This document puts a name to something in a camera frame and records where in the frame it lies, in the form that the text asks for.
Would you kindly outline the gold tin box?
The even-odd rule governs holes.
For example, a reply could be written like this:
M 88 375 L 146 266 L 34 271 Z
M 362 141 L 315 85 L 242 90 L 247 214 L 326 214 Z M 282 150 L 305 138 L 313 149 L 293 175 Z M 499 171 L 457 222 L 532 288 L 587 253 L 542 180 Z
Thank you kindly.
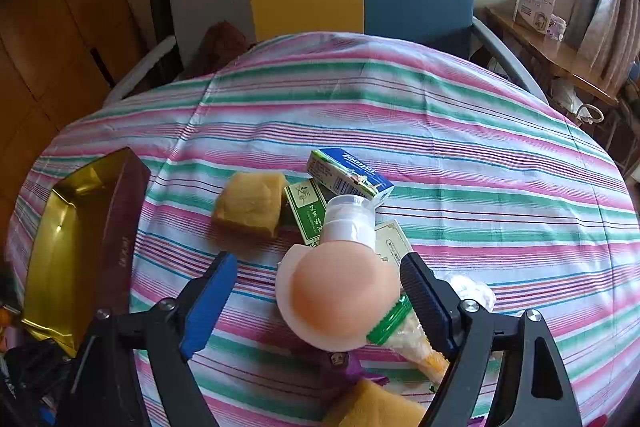
M 32 245 L 22 322 L 76 355 L 94 314 L 129 309 L 132 257 L 151 171 L 129 147 L 54 184 Z

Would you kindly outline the purple snack packet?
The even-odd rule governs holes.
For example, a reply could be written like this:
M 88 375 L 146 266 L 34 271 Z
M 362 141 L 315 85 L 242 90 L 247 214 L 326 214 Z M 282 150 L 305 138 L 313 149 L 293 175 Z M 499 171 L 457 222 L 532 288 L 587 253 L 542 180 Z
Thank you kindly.
M 363 379 L 381 387 L 390 382 L 385 375 L 367 371 L 352 351 L 322 352 L 320 367 L 321 380 L 326 387 L 350 387 Z

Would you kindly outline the white plastic bag ball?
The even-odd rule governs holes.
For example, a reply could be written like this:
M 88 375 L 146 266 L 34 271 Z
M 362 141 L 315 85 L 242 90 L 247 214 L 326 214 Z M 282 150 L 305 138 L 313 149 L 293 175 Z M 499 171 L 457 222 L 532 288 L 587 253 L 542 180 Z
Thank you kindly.
M 474 281 L 471 277 L 452 272 L 436 271 L 435 277 L 447 282 L 460 300 L 472 299 L 482 305 L 488 312 L 494 311 L 497 297 L 486 283 Z

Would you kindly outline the weidan snack packet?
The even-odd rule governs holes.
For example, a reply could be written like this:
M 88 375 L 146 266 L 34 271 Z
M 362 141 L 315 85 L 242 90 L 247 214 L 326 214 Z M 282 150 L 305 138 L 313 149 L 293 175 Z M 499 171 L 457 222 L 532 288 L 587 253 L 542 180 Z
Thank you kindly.
M 392 349 L 415 364 L 435 386 L 444 379 L 449 361 L 428 340 L 405 293 L 401 293 L 392 309 L 370 330 L 369 343 Z

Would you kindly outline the beige paper carton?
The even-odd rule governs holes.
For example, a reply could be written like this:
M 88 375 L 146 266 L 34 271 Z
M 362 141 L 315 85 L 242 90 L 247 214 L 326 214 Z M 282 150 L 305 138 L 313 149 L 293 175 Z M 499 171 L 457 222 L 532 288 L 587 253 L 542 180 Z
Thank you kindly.
M 413 251 L 396 220 L 382 222 L 375 227 L 375 252 L 383 261 L 393 261 L 400 267 L 402 258 Z

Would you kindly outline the yellow sponge front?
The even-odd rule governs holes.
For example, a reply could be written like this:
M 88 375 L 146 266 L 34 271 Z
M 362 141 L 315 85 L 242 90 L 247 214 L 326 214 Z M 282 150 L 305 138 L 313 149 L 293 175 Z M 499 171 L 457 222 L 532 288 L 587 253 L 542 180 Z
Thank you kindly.
M 360 379 L 322 418 L 321 426 L 416 427 L 426 408 L 395 395 L 373 381 Z

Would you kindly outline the striped pink green tablecloth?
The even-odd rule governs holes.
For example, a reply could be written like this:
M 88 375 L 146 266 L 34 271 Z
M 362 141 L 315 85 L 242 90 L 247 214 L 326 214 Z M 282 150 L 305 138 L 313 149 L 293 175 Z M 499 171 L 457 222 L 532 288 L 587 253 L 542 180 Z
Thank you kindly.
M 496 308 L 535 308 L 561 352 L 584 421 L 614 412 L 639 372 L 639 225 L 611 157 L 509 81 L 397 40 L 314 32 L 258 44 L 213 75 L 126 98 L 49 139 L 18 192 L 4 252 L 18 283 L 52 186 L 129 147 L 150 169 L 130 305 L 148 309 L 219 251 L 238 280 L 191 366 L 224 426 L 315 426 L 318 369 L 282 321 L 274 278 L 296 228 L 273 241 L 218 229 L 230 176 L 304 179 L 339 147 L 393 182 L 394 220 L 437 274 L 486 283 Z

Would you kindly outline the blue white small carton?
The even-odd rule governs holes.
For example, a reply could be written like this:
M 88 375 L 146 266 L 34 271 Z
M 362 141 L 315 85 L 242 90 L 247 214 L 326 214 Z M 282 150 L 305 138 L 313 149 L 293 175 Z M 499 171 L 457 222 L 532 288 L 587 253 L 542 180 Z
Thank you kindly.
M 386 176 L 342 148 L 312 150 L 307 172 L 336 196 L 357 195 L 375 208 L 393 193 L 395 185 Z

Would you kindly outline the dark red cushion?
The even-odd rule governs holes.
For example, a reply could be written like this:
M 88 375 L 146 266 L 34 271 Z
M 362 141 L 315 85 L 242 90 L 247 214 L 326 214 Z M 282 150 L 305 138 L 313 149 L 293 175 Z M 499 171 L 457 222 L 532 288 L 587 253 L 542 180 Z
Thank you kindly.
M 213 24 L 207 29 L 198 52 L 186 65 L 182 78 L 192 79 L 215 74 L 251 47 L 242 32 L 226 20 Z

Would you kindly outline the wooden side desk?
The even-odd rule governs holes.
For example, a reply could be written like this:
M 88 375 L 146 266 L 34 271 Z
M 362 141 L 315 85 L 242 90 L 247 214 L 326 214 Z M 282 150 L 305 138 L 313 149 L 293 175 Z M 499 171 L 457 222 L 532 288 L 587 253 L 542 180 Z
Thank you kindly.
M 616 90 L 605 88 L 599 74 L 573 48 L 519 25 L 493 8 L 486 8 L 485 14 L 488 26 L 495 26 L 504 36 L 514 39 L 536 58 L 551 79 L 567 80 L 576 89 L 589 93 L 607 106 L 618 105 Z

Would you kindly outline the wooden wardrobe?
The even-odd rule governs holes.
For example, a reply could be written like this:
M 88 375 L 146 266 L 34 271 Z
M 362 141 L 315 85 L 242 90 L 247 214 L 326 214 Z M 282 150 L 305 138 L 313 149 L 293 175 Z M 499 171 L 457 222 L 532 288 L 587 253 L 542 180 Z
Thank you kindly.
M 97 110 L 145 44 L 127 0 L 1 0 L 1 219 L 39 154 Z

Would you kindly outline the white box on desk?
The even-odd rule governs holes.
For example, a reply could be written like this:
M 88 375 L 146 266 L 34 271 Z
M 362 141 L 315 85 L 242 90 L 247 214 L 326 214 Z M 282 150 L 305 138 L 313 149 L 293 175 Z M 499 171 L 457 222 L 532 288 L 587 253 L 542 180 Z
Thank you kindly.
M 514 23 L 545 35 L 550 24 L 555 0 L 516 0 Z

